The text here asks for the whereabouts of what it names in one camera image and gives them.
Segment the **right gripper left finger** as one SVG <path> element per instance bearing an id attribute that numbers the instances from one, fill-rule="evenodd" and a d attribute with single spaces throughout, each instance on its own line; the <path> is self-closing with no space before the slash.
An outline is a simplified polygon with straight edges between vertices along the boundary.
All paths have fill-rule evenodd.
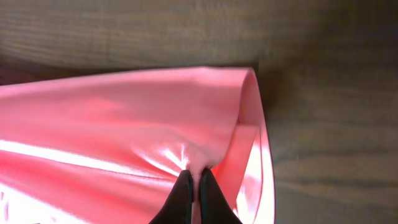
<path id="1" fill-rule="evenodd" d="M 149 224 L 191 224 L 193 179 L 189 170 L 179 174 L 169 196 Z"/>

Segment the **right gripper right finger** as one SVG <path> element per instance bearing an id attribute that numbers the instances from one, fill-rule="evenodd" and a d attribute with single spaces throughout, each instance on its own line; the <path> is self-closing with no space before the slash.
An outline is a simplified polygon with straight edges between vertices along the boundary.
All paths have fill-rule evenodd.
<path id="1" fill-rule="evenodd" d="M 229 207 L 209 168 L 201 172 L 199 201 L 202 224 L 242 224 Z"/>

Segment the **pink printed t-shirt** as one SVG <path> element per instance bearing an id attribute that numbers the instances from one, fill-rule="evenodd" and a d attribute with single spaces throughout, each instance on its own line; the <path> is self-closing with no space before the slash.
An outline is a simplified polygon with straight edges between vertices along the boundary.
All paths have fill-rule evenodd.
<path id="1" fill-rule="evenodd" d="M 2 223 L 149 223 L 210 168 L 243 223 L 275 220 L 251 68 L 172 68 L 1 87 Z"/>

